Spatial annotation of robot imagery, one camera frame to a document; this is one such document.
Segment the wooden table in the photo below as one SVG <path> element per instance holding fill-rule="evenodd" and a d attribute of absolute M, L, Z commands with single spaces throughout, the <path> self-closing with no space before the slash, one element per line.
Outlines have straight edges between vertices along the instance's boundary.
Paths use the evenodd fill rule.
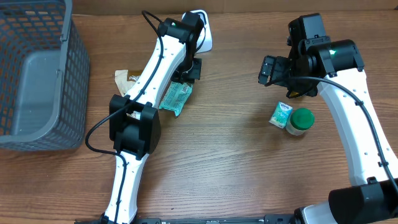
<path fill-rule="evenodd" d="M 139 217 L 254 217 L 292 213 L 349 187 L 345 153 L 321 97 L 288 100 L 257 83 L 266 55 L 287 56 L 287 24 L 311 12 L 211 14 L 213 50 L 182 114 L 161 112 L 162 137 L 144 168 Z M 171 16 L 178 19 L 180 15 Z M 324 12 L 332 40 L 352 39 L 389 143 L 398 152 L 398 12 Z M 87 124 L 108 113 L 114 71 L 143 69 L 155 34 L 141 16 L 75 16 L 91 59 Z M 268 123 L 278 101 L 311 109 L 314 127 L 294 138 Z M 112 148 L 108 124 L 91 142 Z M 108 206 L 115 158 L 77 150 L 0 151 L 0 223 L 94 220 Z M 385 223 L 397 223 L 389 220 Z"/>

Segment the green lid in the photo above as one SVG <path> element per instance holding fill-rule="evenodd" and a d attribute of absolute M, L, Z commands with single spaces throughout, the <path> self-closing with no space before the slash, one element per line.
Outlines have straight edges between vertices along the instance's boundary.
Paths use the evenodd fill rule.
<path fill-rule="evenodd" d="M 295 129 L 298 130 L 307 130 L 311 128 L 313 122 L 315 121 L 315 117 L 312 112 L 306 108 L 300 108 L 291 115 L 290 123 Z"/>

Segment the teal packet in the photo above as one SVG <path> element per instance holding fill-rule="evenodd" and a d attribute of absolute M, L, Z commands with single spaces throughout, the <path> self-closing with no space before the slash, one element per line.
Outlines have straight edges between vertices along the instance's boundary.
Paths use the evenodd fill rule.
<path fill-rule="evenodd" d="M 277 127 L 285 128 L 287 120 L 292 113 L 293 108 L 285 103 L 278 102 L 274 114 L 269 122 Z"/>
<path fill-rule="evenodd" d="M 192 93 L 192 86 L 186 83 L 171 82 L 159 109 L 174 111 L 175 116 L 180 115 L 185 102 Z"/>

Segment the laundry basket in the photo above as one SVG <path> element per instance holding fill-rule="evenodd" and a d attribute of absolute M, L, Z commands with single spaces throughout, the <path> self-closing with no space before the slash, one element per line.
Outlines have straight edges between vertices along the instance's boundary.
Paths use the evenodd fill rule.
<path fill-rule="evenodd" d="M 0 148 L 78 147 L 89 62 L 72 0 L 0 1 Z"/>

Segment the basket handle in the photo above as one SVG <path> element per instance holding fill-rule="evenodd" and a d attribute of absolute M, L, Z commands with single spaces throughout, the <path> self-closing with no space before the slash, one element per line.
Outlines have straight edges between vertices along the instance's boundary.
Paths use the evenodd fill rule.
<path fill-rule="evenodd" d="M 70 24 L 72 21 L 72 7 L 73 3 L 72 0 L 64 0 L 65 2 L 65 15 L 63 17 L 63 26 L 62 26 L 62 33 L 61 33 L 61 43 L 66 42 L 69 38 L 70 32 Z"/>

